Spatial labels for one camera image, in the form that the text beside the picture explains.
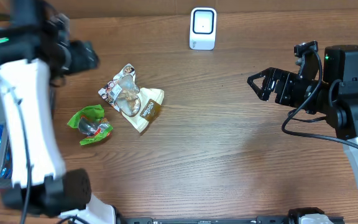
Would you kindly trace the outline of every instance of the green snack bag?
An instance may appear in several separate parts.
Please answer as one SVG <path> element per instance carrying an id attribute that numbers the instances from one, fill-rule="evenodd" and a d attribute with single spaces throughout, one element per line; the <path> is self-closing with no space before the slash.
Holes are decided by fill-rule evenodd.
<path id="1" fill-rule="evenodd" d="M 82 139 L 80 144 L 98 142 L 110 135 L 112 126 L 104 117 L 104 110 L 101 105 L 87 106 L 74 114 L 67 125 L 86 134 L 88 137 Z"/>

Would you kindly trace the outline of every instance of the brown label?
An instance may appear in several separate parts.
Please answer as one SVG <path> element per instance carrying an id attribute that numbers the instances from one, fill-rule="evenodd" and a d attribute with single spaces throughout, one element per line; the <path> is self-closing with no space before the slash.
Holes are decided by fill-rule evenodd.
<path id="1" fill-rule="evenodd" d="M 140 117 L 146 119 L 147 121 L 152 121 L 158 115 L 160 109 L 161 105 L 159 105 L 156 101 L 150 99 L 140 113 Z"/>

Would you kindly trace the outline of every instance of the green light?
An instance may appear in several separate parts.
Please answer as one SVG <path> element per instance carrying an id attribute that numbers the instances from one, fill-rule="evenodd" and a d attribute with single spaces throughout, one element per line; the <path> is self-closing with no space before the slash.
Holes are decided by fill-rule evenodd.
<path id="1" fill-rule="evenodd" d="M 7 37 L 0 38 L 0 44 L 8 42 L 8 41 L 9 41 L 9 38 L 7 38 Z"/>

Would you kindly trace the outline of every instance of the robotic hand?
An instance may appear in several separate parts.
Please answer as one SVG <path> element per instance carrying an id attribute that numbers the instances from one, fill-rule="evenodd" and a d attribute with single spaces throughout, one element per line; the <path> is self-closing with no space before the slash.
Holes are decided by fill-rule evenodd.
<path id="1" fill-rule="evenodd" d="M 294 53 L 299 58 L 296 61 L 300 66 L 298 74 L 268 68 L 249 77 L 247 82 L 261 100 L 267 101 L 270 93 L 275 91 L 276 103 L 296 108 L 288 113 L 282 125 L 284 133 L 342 143 L 358 188 L 358 45 L 327 47 L 324 77 L 317 51 L 316 41 L 296 45 Z M 317 71 L 319 79 L 315 80 Z M 257 78 L 264 79 L 260 88 L 254 83 Z M 300 110 L 308 114 L 320 112 L 326 116 L 310 120 L 294 118 Z M 326 120 L 336 130 L 337 137 L 286 130 L 285 126 L 291 119 L 307 123 Z"/>
<path id="2" fill-rule="evenodd" d="M 12 0 L 11 25 L 0 30 L 0 95 L 12 151 L 5 206 L 78 223 L 116 224 L 115 209 L 92 193 L 85 170 L 66 172 L 52 128 L 50 81 L 96 68 L 90 42 L 68 40 L 68 19 L 43 0 Z M 47 17 L 48 10 L 53 15 Z"/>

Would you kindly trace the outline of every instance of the wooden table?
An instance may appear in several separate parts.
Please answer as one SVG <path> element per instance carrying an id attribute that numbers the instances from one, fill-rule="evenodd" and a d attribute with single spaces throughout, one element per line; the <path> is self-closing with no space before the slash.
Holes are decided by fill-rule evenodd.
<path id="1" fill-rule="evenodd" d="M 342 146 L 283 134 L 291 108 L 260 101 L 246 83 L 268 67 L 296 72 L 295 44 L 317 40 L 321 55 L 329 45 L 358 44 L 358 9 L 218 14 L 216 48 L 207 52 L 189 49 L 189 21 L 71 21 L 72 36 L 91 40 L 101 65 L 58 90 L 53 123 L 67 169 L 85 168 L 93 193 L 127 217 L 242 218 L 319 207 L 358 223 Z M 98 95 L 127 63 L 139 86 L 165 90 L 162 112 L 143 135 Z M 114 131 L 102 144 L 81 147 L 83 135 L 66 123 L 97 104 Z M 334 135 L 325 122 L 292 122 L 290 129 Z M 19 212 L 0 203 L 0 223 L 18 220 Z"/>

